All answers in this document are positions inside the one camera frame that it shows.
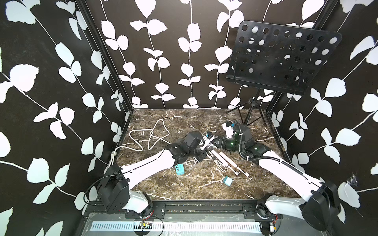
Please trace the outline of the pink electric toothbrush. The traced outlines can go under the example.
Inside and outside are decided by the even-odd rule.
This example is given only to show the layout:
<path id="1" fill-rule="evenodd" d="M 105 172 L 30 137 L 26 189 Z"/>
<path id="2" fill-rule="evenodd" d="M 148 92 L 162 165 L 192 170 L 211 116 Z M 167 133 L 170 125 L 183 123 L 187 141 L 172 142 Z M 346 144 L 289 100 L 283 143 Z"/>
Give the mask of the pink electric toothbrush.
<path id="1" fill-rule="evenodd" d="M 231 164 L 233 167 L 235 167 L 237 170 L 239 170 L 242 174 L 244 174 L 246 177 L 249 177 L 250 175 L 246 172 L 244 172 L 243 170 L 241 170 L 239 168 L 239 166 L 233 161 L 231 160 L 227 155 L 225 155 L 222 151 L 219 152 L 219 155 L 225 160 L 227 161 L 229 164 Z"/>

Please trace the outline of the teal wall charger cube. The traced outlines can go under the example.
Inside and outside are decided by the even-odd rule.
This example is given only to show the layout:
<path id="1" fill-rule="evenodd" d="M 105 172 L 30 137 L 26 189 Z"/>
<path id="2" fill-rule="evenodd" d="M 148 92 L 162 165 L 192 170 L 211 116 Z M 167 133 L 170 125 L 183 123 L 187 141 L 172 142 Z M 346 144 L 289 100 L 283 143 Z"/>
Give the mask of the teal wall charger cube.
<path id="1" fill-rule="evenodd" d="M 232 183 L 233 183 L 233 179 L 230 178 L 230 177 L 228 177 L 228 176 L 225 176 L 225 178 L 222 180 L 222 182 L 223 182 L 226 186 L 230 187 L 230 186 L 232 185 Z"/>

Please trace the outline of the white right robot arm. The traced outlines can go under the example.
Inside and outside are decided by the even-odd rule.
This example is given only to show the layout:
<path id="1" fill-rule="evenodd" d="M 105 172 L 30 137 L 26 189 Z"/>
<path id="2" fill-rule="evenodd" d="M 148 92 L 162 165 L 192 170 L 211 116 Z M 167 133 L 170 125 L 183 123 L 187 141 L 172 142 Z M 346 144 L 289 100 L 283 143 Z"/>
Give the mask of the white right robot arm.
<path id="1" fill-rule="evenodd" d="M 253 139 L 246 140 L 240 134 L 231 139 L 216 138 L 213 144 L 217 148 L 235 151 L 243 159 L 268 170 L 299 195 L 299 198 L 269 196 L 264 205 L 270 213 L 303 219 L 318 231 L 332 231 L 333 221 L 342 211 L 334 183 L 307 175 L 280 158 L 268 146 Z"/>

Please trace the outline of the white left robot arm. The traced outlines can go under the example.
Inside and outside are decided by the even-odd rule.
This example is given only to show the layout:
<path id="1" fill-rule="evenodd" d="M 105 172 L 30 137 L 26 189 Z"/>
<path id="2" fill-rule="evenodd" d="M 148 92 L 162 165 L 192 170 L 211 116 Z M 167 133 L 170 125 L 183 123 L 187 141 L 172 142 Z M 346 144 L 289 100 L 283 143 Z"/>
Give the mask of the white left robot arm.
<path id="1" fill-rule="evenodd" d="M 132 189 L 150 176 L 183 164 L 189 157 L 198 161 L 207 156 L 207 149 L 190 147 L 185 143 L 166 146 L 157 154 L 125 167 L 112 165 L 100 180 L 97 192 L 106 213 L 114 214 L 121 210 L 133 211 L 142 216 L 149 216 L 153 211 L 151 199 Z"/>

